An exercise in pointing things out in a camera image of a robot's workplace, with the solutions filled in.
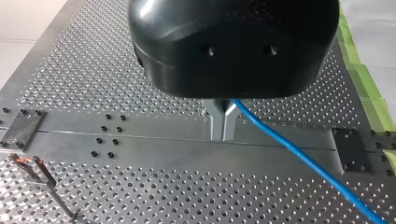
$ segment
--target mounting hole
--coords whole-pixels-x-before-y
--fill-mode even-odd
[[[264,46],[264,48],[262,48],[262,53],[265,56],[271,56],[271,57],[276,56],[277,51],[278,51],[278,48],[277,48],[277,46],[274,46],[274,45],[266,45],[266,46]]]
[[[215,55],[215,48],[213,48],[210,45],[203,45],[201,47],[201,52],[202,54],[204,54],[205,56],[209,56],[212,57],[213,55]]]

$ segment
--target metal rod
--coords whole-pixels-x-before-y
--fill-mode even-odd
[[[70,211],[70,209],[64,203],[62,198],[58,195],[58,193],[55,191],[55,189],[50,184],[47,185],[47,189],[49,190],[50,196],[52,196],[53,200],[55,200],[55,202],[57,204],[59,204],[59,206],[62,208],[62,210],[64,210],[69,217],[75,219],[76,213],[73,213],[72,211]]]

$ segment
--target bolt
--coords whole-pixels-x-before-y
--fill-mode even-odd
[[[113,158],[114,158],[114,153],[108,152],[108,153],[107,153],[107,156],[108,156],[110,159],[113,159]]]
[[[345,164],[345,165],[344,165],[344,171],[348,171],[349,168],[350,168],[349,164]]]
[[[380,159],[381,161],[386,161],[386,160],[387,160],[387,157],[386,157],[385,155],[382,155],[382,156],[379,157],[379,159]]]
[[[361,166],[361,170],[362,170],[363,172],[366,172],[367,169],[368,169],[367,165],[364,165],[364,164],[363,164],[363,165]]]
[[[16,142],[16,143],[15,143],[15,146],[16,146],[16,147],[22,147],[22,146],[23,146],[23,144],[22,144],[22,143],[20,143],[20,142]]]
[[[380,147],[381,147],[381,144],[380,144],[380,143],[374,143],[374,147],[375,147],[375,148],[380,148]]]
[[[386,170],[385,171],[385,175],[392,175],[392,174],[393,174],[393,172],[391,170]]]

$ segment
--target floor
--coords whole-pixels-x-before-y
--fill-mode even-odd
[[[66,0],[0,0],[0,89]]]

